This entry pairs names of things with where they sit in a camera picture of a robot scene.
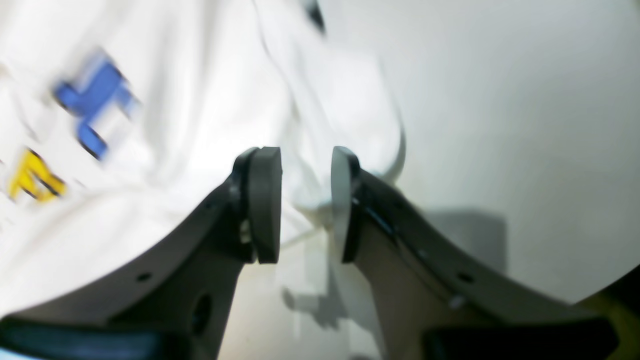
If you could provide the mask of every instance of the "white wall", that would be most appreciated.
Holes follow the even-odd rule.
[[[381,56],[410,200],[502,217],[509,275],[561,299],[640,263],[640,3],[319,3],[332,41]]]

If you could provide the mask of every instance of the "screw hole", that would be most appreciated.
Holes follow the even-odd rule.
[[[211,317],[211,296],[209,294],[202,295],[191,314],[191,332],[194,335],[201,335],[209,324]]]
[[[473,284],[473,283],[474,283],[474,281],[475,281],[475,280],[474,280],[474,278],[473,278],[471,275],[466,274],[466,273],[464,273],[464,272],[459,272],[459,273],[458,273],[458,278],[459,278],[460,280],[464,281],[464,282],[469,283],[469,284]]]
[[[145,272],[143,274],[140,274],[136,278],[136,280],[138,280],[138,282],[145,282],[145,281],[147,281],[149,279],[151,279],[151,273],[150,272]]]

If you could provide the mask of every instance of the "white t-shirt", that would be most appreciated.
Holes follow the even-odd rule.
[[[295,0],[5,6],[0,316],[140,255],[250,147],[282,148],[283,242],[325,222],[333,146],[380,176],[397,161],[376,59]]]

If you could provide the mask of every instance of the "yellow printed letter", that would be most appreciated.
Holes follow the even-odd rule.
[[[49,171],[44,160],[35,151],[28,149],[9,186],[9,197],[15,201],[20,190],[24,190],[38,202],[46,202],[63,195],[65,189],[65,183]]]

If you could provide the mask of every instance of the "white cloth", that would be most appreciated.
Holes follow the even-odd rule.
[[[282,148],[282,242],[324,222],[334,145],[374,174],[396,162],[401,125],[375,58],[328,44],[297,1],[20,0],[8,11],[2,191],[28,147],[65,192],[47,202],[0,195],[0,316],[140,255],[250,147]],[[100,52],[136,105],[129,119],[116,106],[99,117],[94,129],[109,150],[97,161],[51,90]]]

